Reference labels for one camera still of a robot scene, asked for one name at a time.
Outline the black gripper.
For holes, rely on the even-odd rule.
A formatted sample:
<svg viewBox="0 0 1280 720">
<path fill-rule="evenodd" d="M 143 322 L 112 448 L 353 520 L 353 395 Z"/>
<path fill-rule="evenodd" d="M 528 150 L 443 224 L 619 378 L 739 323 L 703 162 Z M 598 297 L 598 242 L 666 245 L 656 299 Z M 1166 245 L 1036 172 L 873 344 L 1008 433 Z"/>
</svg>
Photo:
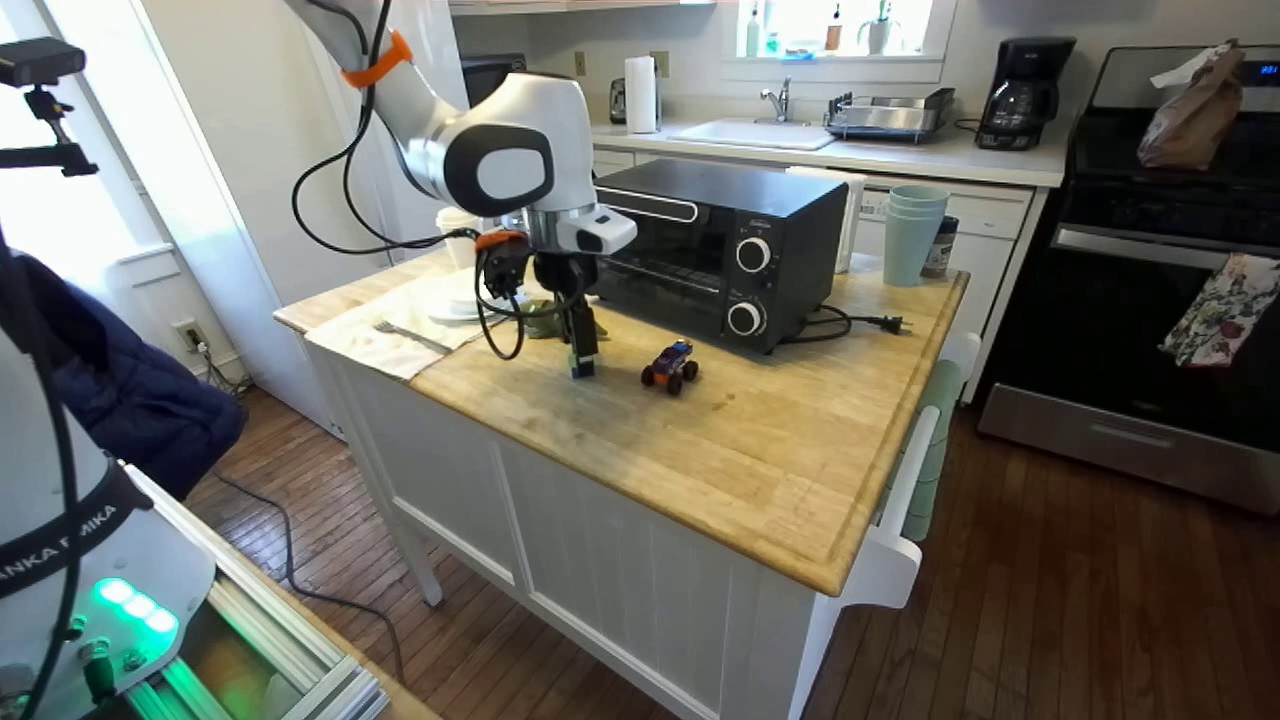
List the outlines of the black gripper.
<svg viewBox="0 0 1280 720">
<path fill-rule="evenodd" d="M 562 257 L 562 251 L 538 251 L 535 257 L 535 282 L 559 297 L 562 308 L 562 337 L 569 337 L 569 353 L 571 363 L 569 368 L 582 368 L 582 358 L 596 359 L 598 358 L 598 327 L 596 327 L 596 311 L 589 299 L 589 289 L 596 283 L 596 260 L 592 257 Z M 582 358 L 579 358 L 579 322 L 574 322 L 574 305 L 582 305 Z"/>
</svg>

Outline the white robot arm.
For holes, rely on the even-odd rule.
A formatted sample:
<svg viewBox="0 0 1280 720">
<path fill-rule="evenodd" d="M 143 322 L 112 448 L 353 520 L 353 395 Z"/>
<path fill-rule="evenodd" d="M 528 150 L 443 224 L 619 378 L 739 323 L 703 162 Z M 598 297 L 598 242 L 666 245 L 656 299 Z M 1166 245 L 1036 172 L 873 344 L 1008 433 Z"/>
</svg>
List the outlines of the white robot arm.
<svg viewBox="0 0 1280 720">
<path fill-rule="evenodd" d="M 553 294 L 571 371 L 596 371 L 596 263 L 635 224 L 596 198 L 589 100 L 574 80 L 510 72 L 474 107 L 446 103 L 387 28 L 393 0 L 284 0 L 387 128 L 402 175 L 433 201 L 488 221 L 474 238 L 479 317 L 528 322 L 524 274 Z"/>
</svg>

